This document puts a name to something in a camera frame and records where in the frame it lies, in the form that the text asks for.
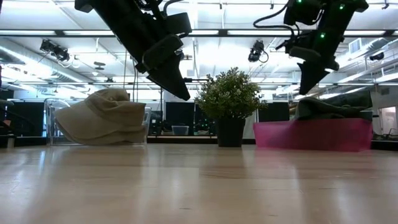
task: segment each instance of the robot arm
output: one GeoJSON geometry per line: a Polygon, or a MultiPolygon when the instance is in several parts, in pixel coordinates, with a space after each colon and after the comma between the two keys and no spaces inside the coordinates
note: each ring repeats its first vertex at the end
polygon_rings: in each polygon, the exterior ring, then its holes
{"type": "Polygon", "coordinates": [[[280,14],[284,9],[284,24],[296,26],[296,22],[301,22],[314,25],[319,21],[316,30],[299,35],[293,33],[293,37],[276,47],[285,47],[285,53],[304,59],[304,63],[298,63],[302,71],[300,94],[304,95],[329,74],[326,68],[339,69],[334,54],[339,43],[344,41],[344,31],[354,12],[363,12],[368,7],[365,0],[289,0],[279,12],[258,19],[254,26],[272,28],[258,26],[257,23],[280,14]]]}
{"type": "Polygon", "coordinates": [[[192,32],[187,13],[167,16],[162,0],[75,0],[75,9],[95,10],[137,62],[139,72],[175,96],[190,98],[179,70],[180,40],[192,32]],[[153,15],[142,12],[151,10],[153,15]]]}

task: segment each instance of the leaves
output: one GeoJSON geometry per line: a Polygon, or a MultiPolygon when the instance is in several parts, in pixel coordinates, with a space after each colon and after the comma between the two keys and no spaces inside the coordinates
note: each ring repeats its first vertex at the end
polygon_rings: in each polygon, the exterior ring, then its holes
{"type": "Polygon", "coordinates": [[[231,68],[214,79],[207,75],[208,82],[201,84],[195,102],[211,118],[247,118],[253,111],[265,108],[261,101],[260,88],[250,83],[250,76],[231,68]]]}

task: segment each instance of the clear plastic bin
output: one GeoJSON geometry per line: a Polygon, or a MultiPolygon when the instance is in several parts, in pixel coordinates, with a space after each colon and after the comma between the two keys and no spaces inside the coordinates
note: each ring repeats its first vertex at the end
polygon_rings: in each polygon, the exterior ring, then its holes
{"type": "MultiPolygon", "coordinates": [[[[72,146],[79,145],[73,141],[69,141],[58,128],[55,123],[55,115],[54,112],[60,110],[65,107],[69,107],[75,103],[80,102],[81,100],[63,100],[57,98],[47,98],[44,101],[44,110],[45,110],[45,125],[46,125],[46,134],[47,134],[47,145],[49,146],[72,146]]],[[[147,136],[149,132],[149,124],[150,124],[150,107],[145,107],[144,120],[143,124],[146,127],[146,135],[141,143],[129,143],[126,144],[146,144],[147,136]]]]}
{"type": "Polygon", "coordinates": [[[174,135],[188,135],[189,126],[172,126],[174,135]]]}

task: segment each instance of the desk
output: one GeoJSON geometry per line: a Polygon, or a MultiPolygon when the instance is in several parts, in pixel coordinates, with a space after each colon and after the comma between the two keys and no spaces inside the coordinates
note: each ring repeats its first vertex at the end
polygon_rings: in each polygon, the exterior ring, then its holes
{"type": "Polygon", "coordinates": [[[0,151],[2,224],[396,223],[398,154],[215,145],[0,151]]]}

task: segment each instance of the pink plastic bin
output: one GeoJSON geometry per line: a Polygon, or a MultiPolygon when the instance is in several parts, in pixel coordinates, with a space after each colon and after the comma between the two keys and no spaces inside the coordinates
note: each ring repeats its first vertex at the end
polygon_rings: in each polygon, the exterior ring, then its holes
{"type": "Polygon", "coordinates": [[[358,152],[370,149],[372,122],[361,118],[255,123],[260,148],[358,152]]]}

